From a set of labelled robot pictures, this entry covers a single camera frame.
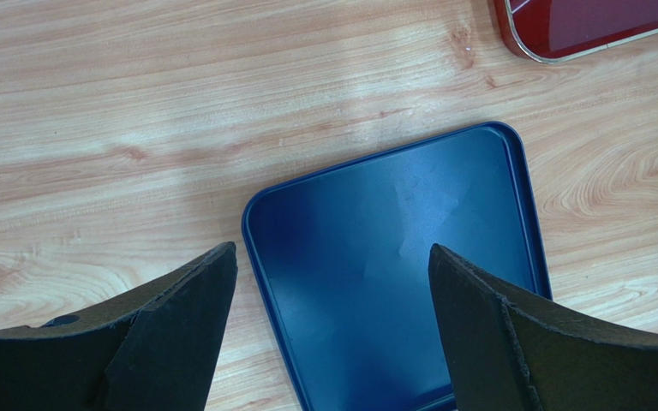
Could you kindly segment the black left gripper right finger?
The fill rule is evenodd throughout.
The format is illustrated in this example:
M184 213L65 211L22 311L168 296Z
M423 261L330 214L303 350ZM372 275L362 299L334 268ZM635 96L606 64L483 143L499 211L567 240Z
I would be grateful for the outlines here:
M658 334L571 310L447 247L428 276L460 410L658 410Z

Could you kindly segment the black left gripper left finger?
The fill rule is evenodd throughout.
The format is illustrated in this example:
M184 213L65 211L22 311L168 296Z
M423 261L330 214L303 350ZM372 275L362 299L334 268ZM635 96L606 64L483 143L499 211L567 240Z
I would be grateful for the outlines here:
M236 277L228 241L107 301L0 330L0 410L202 410Z

